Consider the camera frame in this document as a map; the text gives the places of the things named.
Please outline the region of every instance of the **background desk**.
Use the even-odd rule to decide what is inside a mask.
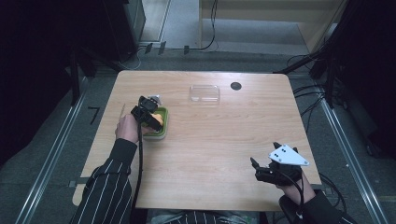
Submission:
[[[231,89],[232,82],[242,89]],[[220,88],[219,105],[193,105],[191,85]],[[249,158],[270,162],[273,142],[289,144],[311,162],[304,171],[320,184],[289,80],[284,75],[150,72],[119,73],[105,114],[92,144],[82,177],[107,159],[115,140],[120,112],[129,113],[140,95],[160,94],[169,110],[167,135],[162,141],[144,142],[144,172],[137,200],[140,208],[207,210],[279,210],[282,191],[258,182]],[[138,153],[131,175],[137,179]],[[83,186],[73,202],[79,204]]]
[[[214,0],[199,0],[198,44],[202,45],[202,19],[210,19]],[[246,21],[294,21],[309,52],[323,43],[332,24],[345,9],[347,0],[219,0],[217,19]]]

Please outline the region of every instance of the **gray floor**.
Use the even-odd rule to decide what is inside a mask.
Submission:
[[[163,34],[163,38],[167,39],[169,45],[172,41],[183,43],[182,46],[192,46],[194,44],[192,37],[188,38],[189,32],[173,32],[176,35],[170,36],[170,31],[166,29],[170,26],[169,23],[166,24]],[[231,48],[219,50],[222,42],[219,40],[218,51],[191,51],[185,55],[182,50],[166,49],[163,54],[159,55],[158,49],[153,49],[148,54],[141,51],[139,58],[134,57],[130,61],[124,62],[123,65],[138,70],[268,73],[286,67],[289,58],[293,55],[304,54],[302,49],[282,53],[282,50],[288,48],[288,43],[301,41],[301,37],[298,36],[299,34],[296,33],[290,39],[284,39],[283,44],[279,43],[279,45],[284,45],[283,49],[279,47],[279,51],[277,51],[278,48],[271,49],[268,52],[265,52],[265,50],[263,52],[240,52],[241,49],[234,50]],[[37,207],[34,208],[35,212],[31,223],[67,223],[76,209],[71,201],[74,189],[68,187],[68,184],[69,181],[77,180],[79,177],[106,107],[108,96],[117,78],[116,73],[104,66],[99,66],[98,69],[99,74],[91,80],[85,100],[64,144],[62,154],[50,176],[49,183]],[[302,67],[297,72],[289,74],[290,83],[294,89],[312,84],[307,71],[306,67]],[[297,98],[296,102],[300,111],[304,111],[315,100],[315,95],[309,95]],[[35,183],[35,178],[38,176],[42,164],[55,141],[57,132],[61,129],[67,116],[70,102],[71,94],[69,93],[42,125],[32,143],[2,167],[0,172],[0,204],[2,204],[0,207],[0,223],[14,223],[17,219],[27,199],[29,189]],[[90,123],[94,111],[88,109],[89,106],[100,107],[98,117],[93,124]],[[347,111],[337,105],[334,112],[343,125],[350,144],[353,146],[354,152],[386,212],[389,223],[396,223],[396,215],[392,212],[396,201],[394,196],[396,195],[396,189],[394,188],[396,181],[391,176],[392,171],[396,169],[396,163],[394,160],[379,160],[370,157],[366,153],[364,141]],[[306,127],[307,115],[303,117],[303,122]],[[346,198],[348,213],[356,218],[359,223],[374,223],[321,106],[318,106],[312,113],[307,136],[319,171],[328,176],[343,193]],[[334,202],[335,196],[329,194],[329,199]]]

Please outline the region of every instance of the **clear plastic container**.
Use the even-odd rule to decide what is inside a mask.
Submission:
[[[190,102],[197,105],[218,105],[220,103],[219,86],[192,85],[190,87]]]

